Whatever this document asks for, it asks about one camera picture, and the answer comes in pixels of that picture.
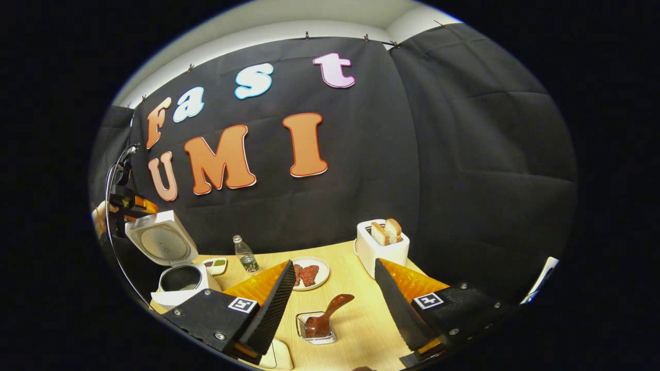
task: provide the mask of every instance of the small glass container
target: small glass container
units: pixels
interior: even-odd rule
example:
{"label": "small glass container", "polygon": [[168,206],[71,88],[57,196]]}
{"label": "small glass container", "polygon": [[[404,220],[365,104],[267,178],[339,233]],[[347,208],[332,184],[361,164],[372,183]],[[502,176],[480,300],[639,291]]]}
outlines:
{"label": "small glass container", "polygon": [[316,311],[316,312],[304,312],[304,313],[296,314],[296,331],[298,332],[298,336],[305,339],[308,343],[314,345],[331,344],[337,341],[337,334],[335,333],[335,330],[332,328],[332,322],[330,322],[330,334],[328,334],[328,336],[312,337],[312,338],[306,337],[305,322],[307,322],[307,319],[310,317],[321,317],[323,313],[325,312]]}

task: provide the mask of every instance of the light wood tabletop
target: light wood tabletop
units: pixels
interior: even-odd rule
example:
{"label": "light wood tabletop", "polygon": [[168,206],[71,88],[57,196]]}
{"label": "light wood tabletop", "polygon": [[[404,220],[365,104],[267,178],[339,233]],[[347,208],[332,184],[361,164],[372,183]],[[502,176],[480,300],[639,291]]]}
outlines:
{"label": "light wood tabletop", "polygon": [[[227,258],[227,268],[214,278],[223,290],[250,277],[235,255],[200,255],[194,263],[220,256]],[[255,254],[261,269],[307,256],[323,259],[330,266],[330,275],[317,288],[291,292],[275,333],[275,339],[288,346],[294,370],[351,371],[360,366],[369,366],[377,371],[404,369],[399,357],[412,352],[394,324],[380,287],[354,254],[353,241],[293,252]],[[409,259],[406,267],[424,273]],[[330,301],[339,294],[352,294],[355,299],[331,317],[337,342],[313,345],[300,338],[296,331],[296,314],[325,311]],[[166,312],[153,301],[151,305],[158,313]]]}

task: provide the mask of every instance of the plastic bottle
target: plastic bottle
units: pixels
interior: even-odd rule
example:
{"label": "plastic bottle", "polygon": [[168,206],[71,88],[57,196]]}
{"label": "plastic bottle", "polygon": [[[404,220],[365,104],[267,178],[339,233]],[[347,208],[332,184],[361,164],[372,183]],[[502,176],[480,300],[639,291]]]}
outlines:
{"label": "plastic bottle", "polygon": [[259,270],[259,264],[254,258],[252,250],[249,248],[248,244],[243,241],[243,238],[239,235],[234,236],[234,249],[236,251],[236,257],[240,260],[243,268],[248,273],[256,273]]}

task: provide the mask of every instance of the wooden spoon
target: wooden spoon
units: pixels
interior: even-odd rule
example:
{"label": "wooden spoon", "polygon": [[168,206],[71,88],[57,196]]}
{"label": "wooden spoon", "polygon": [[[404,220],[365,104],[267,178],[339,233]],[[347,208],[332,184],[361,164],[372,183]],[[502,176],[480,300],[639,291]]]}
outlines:
{"label": "wooden spoon", "polygon": [[351,294],[340,294],[335,296],[334,299],[328,304],[328,309],[320,317],[309,317],[305,322],[305,336],[313,337],[326,337],[330,334],[330,316],[336,310],[341,308],[344,304],[355,299]]}

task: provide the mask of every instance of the orange letter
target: orange letter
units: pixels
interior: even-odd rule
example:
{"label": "orange letter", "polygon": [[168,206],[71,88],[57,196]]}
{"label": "orange letter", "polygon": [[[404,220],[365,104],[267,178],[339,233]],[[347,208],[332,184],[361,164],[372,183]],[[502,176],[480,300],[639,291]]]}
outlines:
{"label": "orange letter", "polygon": [[209,144],[202,137],[190,139],[184,146],[190,156],[193,167],[195,195],[205,195],[211,191],[211,185],[206,181],[206,174],[216,189],[222,188],[224,169],[227,167],[227,187],[249,187],[257,182],[257,177],[249,172],[244,147],[244,138],[248,133],[245,125],[235,125],[226,128],[220,136],[218,149],[213,153]]}
{"label": "orange letter", "polygon": [[149,161],[149,170],[151,170],[151,178],[154,180],[154,186],[160,198],[165,201],[174,201],[177,195],[176,180],[174,179],[174,172],[172,171],[172,153],[165,152],[160,156],[160,161],[165,167],[165,176],[167,182],[170,184],[169,189],[165,189],[162,180],[160,179],[160,171],[158,170],[158,159],[154,158]]}
{"label": "orange letter", "polygon": [[291,131],[293,142],[293,166],[291,175],[318,175],[328,170],[328,163],[321,159],[316,127],[323,121],[319,114],[298,114],[284,119],[282,124]]}
{"label": "orange letter", "polygon": [[172,99],[167,97],[159,105],[157,105],[153,111],[151,111],[149,116],[147,116],[147,121],[149,122],[147,130],[147,149],[153,147],[160,139],[158,128],[162,127],[163,123],[165,122],[165,112],[163,112],[163,110],[169,108],[171,103]]}

